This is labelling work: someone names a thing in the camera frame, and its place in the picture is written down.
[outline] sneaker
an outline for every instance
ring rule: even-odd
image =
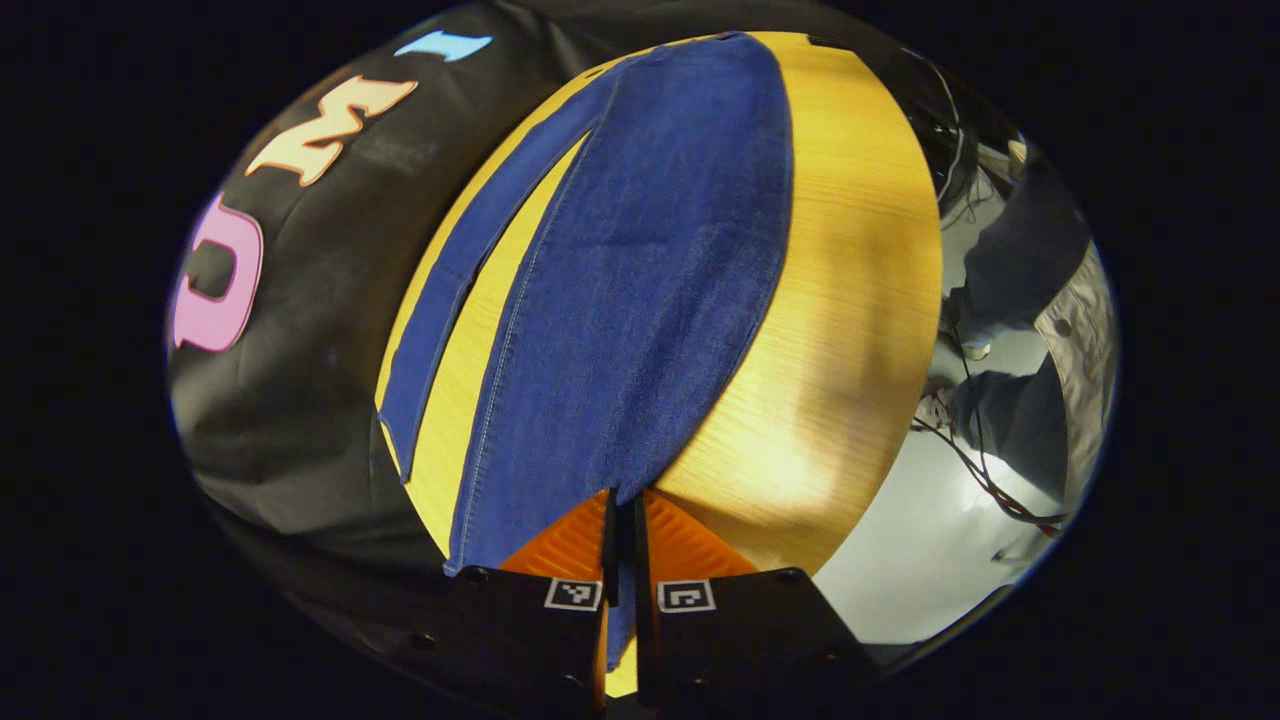
[[[951,350],[963,352],[966,360],[973,360],[975,363],[978,360],[986,360],[987,356],[991,355],[991,343],[988,342],[987,345],[979,346],[961,345],[960,338],[956,337],[955,333],[955,314],[956,310],[951,304],[951,296],[943,295],[942,310],[938,313],[938,334],[947,340],[947,345],[951,346]]]
[[[945,430],[951,427],[951,396],[956,392],[955,386],[941,378],[929,378],[924,387],[924,395],[915,404],[915,418],[929,425]],[[924,428],[913,425],[913,430],[924,432]]]

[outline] pink letter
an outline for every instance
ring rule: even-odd
[[[191,251],[206,241],[232,252],[236,259],[232,282],[223,297],[214,300],[192,290],[191,278],[183,273],[174,301],[173,343],[182,347],[183,342],[189,342],[210,352],[221,352],[236,345],[248,323],[257,277],[262,273],[262,228],[253,218],[223,208],[219,195],[196,228]]]

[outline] round wooden table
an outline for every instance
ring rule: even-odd
[[[791,102],[786,260],[741,368],[655,488],[758,568],[795,565],[812,575],[867,510],[910,427],[937,332],[938,209],[906,118],[854,53],[797,33],[750,35],[778,58]],[[462,191],[406,292],[379,375],[379,406],[393,348],[462,209],[531,127],[621,60],[556,92]],[[480,272],[428,398],[406,491],[445,555],[507,292],[576,154],[548,173]],[[608,676],[608,693],[634,689],[632,643]]]

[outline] jeans leg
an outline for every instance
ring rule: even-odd
[[[1027,168],[1005,211],[965,255],[965,284],[951,293],[961,343],[982,346],[1006,329],[1030,329],[1089,245],[1071,196],[1043,161]]]
[[[1033,375],[978,373],[956,388],[951,419],[956,434],[982,445],[1046,495],[1062,501],[1066,487],[1066,407],[1053,357]]]

